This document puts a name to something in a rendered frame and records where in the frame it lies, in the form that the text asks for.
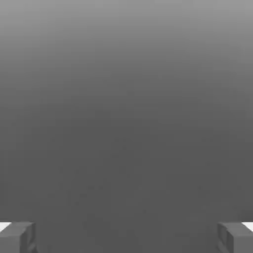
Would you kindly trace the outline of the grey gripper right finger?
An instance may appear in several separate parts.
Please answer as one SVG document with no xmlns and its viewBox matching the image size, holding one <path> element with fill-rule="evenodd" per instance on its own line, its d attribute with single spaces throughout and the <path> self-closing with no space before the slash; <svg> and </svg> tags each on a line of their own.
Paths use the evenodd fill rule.
<svg viewBox="0 0 253 253">
<path fill-rule="evenodd" d="M 253 253 L 253 222 L 219 222 L 218 253 Z"/>
</svg>

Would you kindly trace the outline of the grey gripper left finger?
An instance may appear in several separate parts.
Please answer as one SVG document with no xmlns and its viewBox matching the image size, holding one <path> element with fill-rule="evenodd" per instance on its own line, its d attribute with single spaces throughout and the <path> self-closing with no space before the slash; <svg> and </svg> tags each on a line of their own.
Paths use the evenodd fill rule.
<svg viewBox="0 0 253 253">
<path fill-rule="evenodd" d="M 37 253 L 36 224 L 0 222 L 0 253 Z"/>
</svg>

